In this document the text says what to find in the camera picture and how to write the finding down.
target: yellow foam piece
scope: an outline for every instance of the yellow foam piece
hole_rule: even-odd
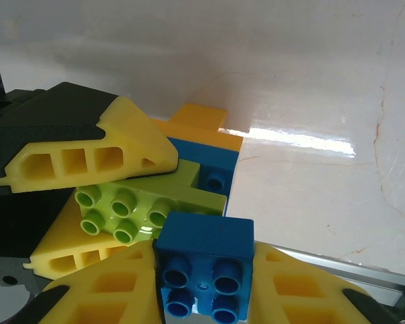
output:
[[[91,236],[80,227],[81,210],[71,195],[30,257],[23,264],[36,275],[59,279],[104,260],[126,248],[111,234]]]
[[[28,143],[5,167],[13,193],[70,188],[174,171],[176,148],[130,99],[118,97],[97,124],[101,140]]]
[[[200,130],[215,130],[223,127],[228,110],[186,103],[169,122],[175,125],[195,127]]]
[[[40,324],[161,324],[152,240],[141,241],[84,270],[50,283],[44,291],[70,289]]]
[[[363,289],[255,243],[249,324],[369,324],[342,290]]]
[[[240,152],[243,137],[218,132],[226,115],[225,109],[186,104],[169,121],[153,121],[167,137]]]

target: white table surface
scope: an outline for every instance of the white table surface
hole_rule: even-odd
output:
[[[229,216],[405,274],[405,0],[23,2],[0,1],[7,90],[67,80],[165,119],[228,109],[245,137]]]

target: blue toy block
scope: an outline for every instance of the blue toy block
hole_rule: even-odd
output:
[[[177,149],[179,158],[200,163],[198,189],[230,197],[239,152],[177,138],[168,139]]]
[[[253,220],[171,212],[155,249],[157,277],[169,314],[184,318],[193,311],[219,324],[246,320]]]

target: yellow plastic piece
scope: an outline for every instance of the yellow plastic piece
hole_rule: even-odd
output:
[[[90,236],[80,227],[81,210],[71,195],[53,225],[30,257],[26,269],[41,277],[59,279],[106,259],[126,248],[111,234]]]
[[[243,137],[218,132],[226,115],[224,109],[186,104],[169,121],[153,121],[167,137],[240,152]]]
[[[46,288],[70,289],[40,324],[161,324],[153,241],[141,241]]]
[[[342,290],[363,289],[255,243],[249,324],[369,324]]]
[[[169,122],[175,125],[195,127],[201,130],[215,130],[223,127],[228,110],[186,103]]]
[[[101,140],[27,144],[0,186],[14,193],[70,188],[176,169],[176,148],[130,99],[116,98],[97,126],[106,133]]]

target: glossy floor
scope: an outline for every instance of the glossy floor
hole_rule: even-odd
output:
[[[3,0],[0,68],[8,90],[68,80],[164,119],[228,109],[228,215],[405,274],[405,0]]]

